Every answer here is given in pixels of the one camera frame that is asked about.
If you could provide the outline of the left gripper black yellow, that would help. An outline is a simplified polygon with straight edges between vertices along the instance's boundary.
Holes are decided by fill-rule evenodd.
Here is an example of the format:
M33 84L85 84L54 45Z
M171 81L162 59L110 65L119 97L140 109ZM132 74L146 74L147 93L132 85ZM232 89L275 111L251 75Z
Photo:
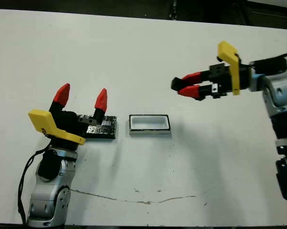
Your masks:
M33 109L28 115L37 132L50 139L50 147L76 150L85 144L88 124L78 121L74 112L62 111L69 99L70 84L60 87L49 111ZM107 110L107 90L103 88L96 103L94 119L101 124Z

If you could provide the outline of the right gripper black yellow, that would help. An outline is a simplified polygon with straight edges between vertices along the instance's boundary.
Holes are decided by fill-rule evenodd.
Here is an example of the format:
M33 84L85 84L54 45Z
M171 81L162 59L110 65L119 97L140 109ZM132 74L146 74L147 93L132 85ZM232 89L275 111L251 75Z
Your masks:
M209 70L191 73L182 78L189 84L210 81L210 85L178 86L178 94L201 101L206 96L220 98L228 93L239 95L240 91L249 87L250 66L242 64L237 49L226 41L217 46L218 64L209 66Z

